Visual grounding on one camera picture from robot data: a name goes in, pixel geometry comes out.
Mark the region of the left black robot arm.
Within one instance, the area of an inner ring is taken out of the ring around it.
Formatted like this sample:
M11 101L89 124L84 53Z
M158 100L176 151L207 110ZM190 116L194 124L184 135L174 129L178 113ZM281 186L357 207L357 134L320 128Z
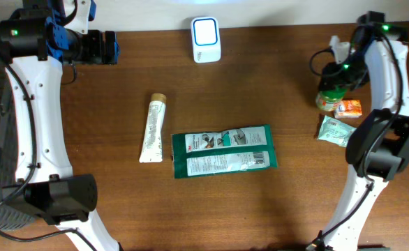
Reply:
M73 173L61 118L63 67L118 61L115 32L89 29L95 16L94 1L25 1L0 22L18 143L15 183L2 188L0 210L43 219L79 250L120 250L96 209L95 178Z

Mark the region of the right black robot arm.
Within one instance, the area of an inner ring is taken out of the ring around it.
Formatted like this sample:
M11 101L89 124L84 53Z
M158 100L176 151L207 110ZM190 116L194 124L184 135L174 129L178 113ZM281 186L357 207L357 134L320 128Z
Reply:
M357 250L359 236L380 193L409 165L408 30L369 11L348 42L332 36L334 57L318 73L320 93L371 88L371 112L350 136L348 177L329 224L307 250Z

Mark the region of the light teal wipe sachet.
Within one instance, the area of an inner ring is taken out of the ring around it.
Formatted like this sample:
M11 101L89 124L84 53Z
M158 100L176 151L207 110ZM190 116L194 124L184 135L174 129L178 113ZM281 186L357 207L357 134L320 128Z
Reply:
M356 131L356 128L351 125L332 117L324 116L317 139L346 147L354 131Z

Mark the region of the green white wipes packet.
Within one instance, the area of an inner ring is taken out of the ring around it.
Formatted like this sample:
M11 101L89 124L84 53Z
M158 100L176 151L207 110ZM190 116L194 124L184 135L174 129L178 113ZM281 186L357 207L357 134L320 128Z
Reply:
M195 178L277 168L269 125L172 136L175 178Z

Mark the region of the green lid small jar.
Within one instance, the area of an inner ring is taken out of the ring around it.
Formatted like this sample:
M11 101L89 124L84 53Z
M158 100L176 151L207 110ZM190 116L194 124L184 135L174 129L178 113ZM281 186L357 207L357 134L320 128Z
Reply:
M333 112L343 101L346 92L347 89L319 91L315 98L315 103L322 111Z

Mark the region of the white printed tube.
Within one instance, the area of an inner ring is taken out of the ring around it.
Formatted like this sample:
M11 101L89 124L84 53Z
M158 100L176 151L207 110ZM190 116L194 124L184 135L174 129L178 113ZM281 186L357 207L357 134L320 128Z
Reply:
M151 95L145 126L140 163L162 162L163 145L161 131L166 110L166 96L162 93Z

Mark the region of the orange small tissue pack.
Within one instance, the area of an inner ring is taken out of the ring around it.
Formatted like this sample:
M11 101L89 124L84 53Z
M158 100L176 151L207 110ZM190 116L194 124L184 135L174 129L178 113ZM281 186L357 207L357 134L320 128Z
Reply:
M359 100L343 100L334 110L336 119L356 119L362 115L362 106Z

